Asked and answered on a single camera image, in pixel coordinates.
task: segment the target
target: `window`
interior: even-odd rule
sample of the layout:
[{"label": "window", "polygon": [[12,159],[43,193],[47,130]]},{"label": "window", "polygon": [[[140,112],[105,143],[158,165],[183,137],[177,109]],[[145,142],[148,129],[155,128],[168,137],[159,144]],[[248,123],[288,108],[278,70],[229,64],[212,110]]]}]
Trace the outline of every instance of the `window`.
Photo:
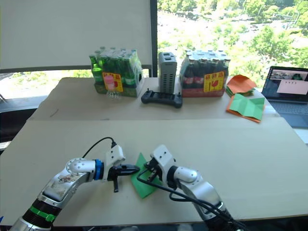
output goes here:
[{"label": "window", "polygon": [[308,68],[307,0],[158,0],[158,52],[224,50],[262,88],[270,66]]},{"label": "window", "polygon": [[[149,69],[143,70],[149,77]],[[0,94],[5,99],[46,96],[64,77],[93,77],[91,70],[54,70],[0,74]]]}]

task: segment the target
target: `black controller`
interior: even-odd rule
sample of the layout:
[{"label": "black controller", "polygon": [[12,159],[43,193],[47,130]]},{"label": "black controller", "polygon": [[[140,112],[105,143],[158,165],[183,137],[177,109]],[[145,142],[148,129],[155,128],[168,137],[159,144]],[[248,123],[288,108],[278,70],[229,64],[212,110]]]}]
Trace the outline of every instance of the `black controller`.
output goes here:
[{"label": "black controller", "polygon": [[182,96],[180,93],[175,95],[169,93],[154,92],[149,89],[143,94],[141,101],[143,103],[168,104],[174,106],[175,108],[180,108],[183,104]]}]

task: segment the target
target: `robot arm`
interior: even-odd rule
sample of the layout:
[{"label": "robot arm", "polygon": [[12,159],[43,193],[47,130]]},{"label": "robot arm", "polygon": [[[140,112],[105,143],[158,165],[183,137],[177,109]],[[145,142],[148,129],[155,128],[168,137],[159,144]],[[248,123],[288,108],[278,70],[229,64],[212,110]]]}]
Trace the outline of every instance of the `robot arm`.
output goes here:
[{"label": "robot arm", "polygon": [[[202,178],[198,170],[175,166],[175,159],[164,145],[157,147],[151,153],[151,158],[151,161],[146,164],[146,168],[152,172],[147,181],[151,182],[158,176],[168,187],[183,190],[186,196],[198,202],[193,205],[210,231],[240,230],[232,222],[233,219],[215,188]],[[206,209],[205,207],[209,208],[209,206],[200,205],[206,202],[214,205],[215,209]],[[225,219],[217,215],[217,208],[223,211],[222,216]]]},{"label": "robot arm", "polygon": [[120,165],[125,160],[122,148],[115,145],[104,160],[75,158],[55,175],[39,193],[26,213],[10,229],[11,231],[49,231],[57,215],[76,192],[79,185],[92,180],[113,181],[118,191],[117,177],[131,175],[139,168]]}]

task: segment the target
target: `white window blind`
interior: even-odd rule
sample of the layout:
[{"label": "white window blind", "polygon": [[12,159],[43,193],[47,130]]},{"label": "white window blind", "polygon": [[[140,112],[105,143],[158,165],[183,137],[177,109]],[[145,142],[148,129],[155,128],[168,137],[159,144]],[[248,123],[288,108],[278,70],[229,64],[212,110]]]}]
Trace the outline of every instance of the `white window blind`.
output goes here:
[{"label": "white window blind", "polygon": [[152,64],[149,0],[0,0],[0,68],[89,65],[100,46]]}]

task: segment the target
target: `green paper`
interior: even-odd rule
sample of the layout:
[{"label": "green paper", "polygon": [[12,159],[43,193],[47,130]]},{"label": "green paper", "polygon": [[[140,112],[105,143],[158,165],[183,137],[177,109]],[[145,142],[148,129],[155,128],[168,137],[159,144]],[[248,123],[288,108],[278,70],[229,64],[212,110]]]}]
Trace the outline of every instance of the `green paper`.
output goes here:
[{"label": "green paper", "polygon": [[[147,161],[145,160],[145,158],[143,157],[142,153],[139,154],[139,157],[138,157],[138,160],[137,160],[137,163],[136,163],[136,166],[138,166],[140,168],[140,171],[133,174],[131,176],[131,182],[134,186],[134,188],[136,189],[138,195],[143,199],[145,197],[147,197],[148,195],[152,194],[155,192],[155,190],[157,188],[155,187],[152,187],[150,185],[147,185],[147,184],[144,184],[142,182],[140,182],[139,180],[137,180],[137,176],[140,172],[142,172],[143,170],[145,170],[145,166],[144,164],[146,163]],[[150,171],[147,171],[145,172],[144,174],[142,174],[140,176],[141,179],[143,180],[147,180],[148,177],[150,176],[151,172]],[[154,184],[159,184],[161,185],[161,181],[156,177],[152,183]]]},{"label": "green paper", "polygon": [[[238,94],[244,95],[244,96],[250,96],[254,94],[254,88],[252,88],[251,90],[247,91],[247,92],[239,92]],[[226,93],[231,97],[234,95],[234,93],[231,91],[231,89],[227,86],[226,88]]]},{"label": "green paper", "polygon": [[264,98],[248,99],[241,94],[235,94],[230,110],[236,111],[243,116],[262,119]]}]

